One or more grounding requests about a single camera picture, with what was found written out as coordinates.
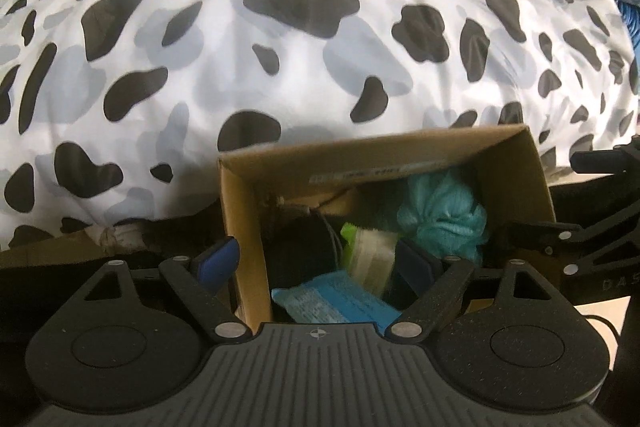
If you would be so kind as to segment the teal mesh bath loofah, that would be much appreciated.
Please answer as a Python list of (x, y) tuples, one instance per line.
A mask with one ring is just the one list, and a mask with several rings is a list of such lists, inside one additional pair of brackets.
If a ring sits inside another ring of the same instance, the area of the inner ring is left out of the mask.
[(482, 264), (487, 211), (458, 169), (409, 176), (395, 217), (400, 234), (432, 256)]

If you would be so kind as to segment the green wet wipes pack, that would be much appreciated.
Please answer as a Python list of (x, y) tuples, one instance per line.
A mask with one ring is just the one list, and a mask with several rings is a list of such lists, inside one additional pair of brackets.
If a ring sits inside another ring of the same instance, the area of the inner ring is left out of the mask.
[(341, 236), (346, 242), (342, 267), (365, 291), (381, 298), (394, 269), (399, 235), (345, 223)]

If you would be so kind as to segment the black foam sponge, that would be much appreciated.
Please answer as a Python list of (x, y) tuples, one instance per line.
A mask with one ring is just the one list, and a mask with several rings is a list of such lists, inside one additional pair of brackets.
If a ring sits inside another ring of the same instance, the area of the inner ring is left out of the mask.
[(260, 226), (270, 291), (297, 287), (338, 269), (342, 245), (333, 223), (319, 210), (271, 207)]

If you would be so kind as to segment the blue tissue pack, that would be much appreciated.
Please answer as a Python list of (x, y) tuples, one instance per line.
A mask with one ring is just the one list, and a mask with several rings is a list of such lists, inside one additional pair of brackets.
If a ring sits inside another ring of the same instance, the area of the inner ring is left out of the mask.
[(400, 317), (398, 310), (345, 271), (322, 274), (292, 288), (274, 288), (271, 299), (299, 324), (372, 323), (382, 333)]

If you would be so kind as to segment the cow print blanket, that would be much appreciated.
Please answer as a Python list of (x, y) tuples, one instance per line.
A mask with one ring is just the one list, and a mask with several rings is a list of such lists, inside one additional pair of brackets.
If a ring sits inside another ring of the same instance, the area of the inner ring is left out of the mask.
[(562, 169), (637, 114), (614, 0), (1, 0), (1, 245), (192, 215), (252, 145), (526, 124)]

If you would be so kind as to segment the tan drawstring pouch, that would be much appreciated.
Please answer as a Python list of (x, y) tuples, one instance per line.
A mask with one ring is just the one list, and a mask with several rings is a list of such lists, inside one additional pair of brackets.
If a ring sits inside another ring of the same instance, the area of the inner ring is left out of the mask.
[(294, 198), (278, 198), (278, 205), (282, 209), (296, 212), (320, 212), (326, 216), (346, 217), (357, 209), (360, 194), (357, 187), (340, 188), (331, 193), (321, 193)]

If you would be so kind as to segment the cardboard box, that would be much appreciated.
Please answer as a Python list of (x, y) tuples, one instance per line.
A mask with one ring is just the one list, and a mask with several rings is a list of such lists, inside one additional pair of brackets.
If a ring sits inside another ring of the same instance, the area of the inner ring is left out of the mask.
[(431, 129), (308, 145), (256, 146), (219, 158), (226, 232), (240, 244), (234, 283), (241, 319), (252, 331), (272, 319), (260, 220), (278, 198), (357, 187), (360, 203), (344, 217), (369, 223), (384, 182), (458, 166), (495, 230), (510, 219), (554, 221), (537, 143), (524, 124)]

